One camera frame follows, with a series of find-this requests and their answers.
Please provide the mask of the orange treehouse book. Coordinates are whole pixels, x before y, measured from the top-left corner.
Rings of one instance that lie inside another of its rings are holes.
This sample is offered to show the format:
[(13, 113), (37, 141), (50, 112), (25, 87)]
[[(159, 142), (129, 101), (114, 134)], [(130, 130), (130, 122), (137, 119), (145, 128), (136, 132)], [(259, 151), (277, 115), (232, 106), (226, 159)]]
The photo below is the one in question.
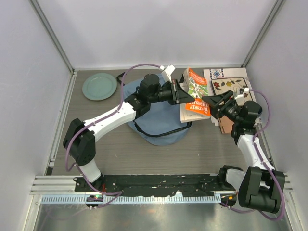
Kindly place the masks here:
[(180, 121), (188, 123), (197, 120), (209, 119), (210, 108), (202, 100), (203, 96), (208, 96), (207, 79), (195, 73), (191, 68), (183, 72), (183, 89), (194, 98), (194, 102), (180, 105)]

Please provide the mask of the light blue student backpack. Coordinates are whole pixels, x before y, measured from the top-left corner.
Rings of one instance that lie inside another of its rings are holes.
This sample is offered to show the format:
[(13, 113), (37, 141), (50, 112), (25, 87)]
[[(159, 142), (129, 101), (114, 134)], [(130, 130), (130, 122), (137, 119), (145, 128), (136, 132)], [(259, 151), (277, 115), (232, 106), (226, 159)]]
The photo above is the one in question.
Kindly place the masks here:
[(179, 142), (192, 122), (181, 123), (180, 105), (170, 105), (165, 101), (151, 104), (149, 112), (127, 125), (150, 144), (167, 146)]

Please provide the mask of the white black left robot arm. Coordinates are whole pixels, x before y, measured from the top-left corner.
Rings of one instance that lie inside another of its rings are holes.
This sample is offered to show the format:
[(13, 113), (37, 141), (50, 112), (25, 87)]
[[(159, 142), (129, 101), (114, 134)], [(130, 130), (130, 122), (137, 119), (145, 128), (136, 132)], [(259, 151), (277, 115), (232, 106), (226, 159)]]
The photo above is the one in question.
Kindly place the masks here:
[(161, 85), (157, 75), (147, 74), (135, 92), (113, 110), (86, 121), (76, 118), (70, 123), (63, 141), (65, 156), (74, 159), (90, 191), (102, 192), (104, 184), (103, 174), (94, 160), (96, 142), (115, 128), (146, 114), (151, 104), (164, 101), (176, 105), (194, 102), (194, 97), (176, 79)]

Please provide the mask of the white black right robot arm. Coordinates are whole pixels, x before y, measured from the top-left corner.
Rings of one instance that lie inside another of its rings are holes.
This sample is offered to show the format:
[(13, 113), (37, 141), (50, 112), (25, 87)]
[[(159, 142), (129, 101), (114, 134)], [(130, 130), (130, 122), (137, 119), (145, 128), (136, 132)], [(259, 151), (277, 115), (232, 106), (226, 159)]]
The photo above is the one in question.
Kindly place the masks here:
[(262, 114), (262, 107), (255, 101), (239, 106), (231, 90), (204, 96), (202, 100), (209, 105), (214, 118), (226, 116), (233, 122), (231, 136), (248, 165), (237, 189), (240, 207), (258, 210), (263, 216), (279, 213), (281, 218), (285, 213), (285, 175), (270, 164), (260, 147), (255, 122)]

